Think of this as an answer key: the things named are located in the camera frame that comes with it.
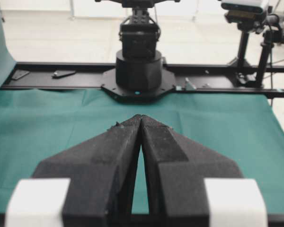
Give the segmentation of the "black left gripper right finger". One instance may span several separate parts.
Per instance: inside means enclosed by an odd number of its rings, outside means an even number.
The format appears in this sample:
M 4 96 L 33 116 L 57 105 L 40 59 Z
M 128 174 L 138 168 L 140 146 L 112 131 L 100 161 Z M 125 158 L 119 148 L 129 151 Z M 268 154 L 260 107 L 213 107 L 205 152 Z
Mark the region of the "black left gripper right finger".
M 146 115 L 141 120 L 150 212 L 166 227 L 265 227 L 254 179 L 237 163 Z

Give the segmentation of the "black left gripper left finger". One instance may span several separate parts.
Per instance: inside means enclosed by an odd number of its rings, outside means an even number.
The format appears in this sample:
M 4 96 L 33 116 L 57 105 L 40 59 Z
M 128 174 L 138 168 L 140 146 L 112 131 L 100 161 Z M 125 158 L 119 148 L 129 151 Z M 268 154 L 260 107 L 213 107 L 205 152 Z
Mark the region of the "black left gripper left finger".
M 134 117 L 42 160 L 8 203 L 7 227 L 106 227 L 131 215 L 140 151 Z

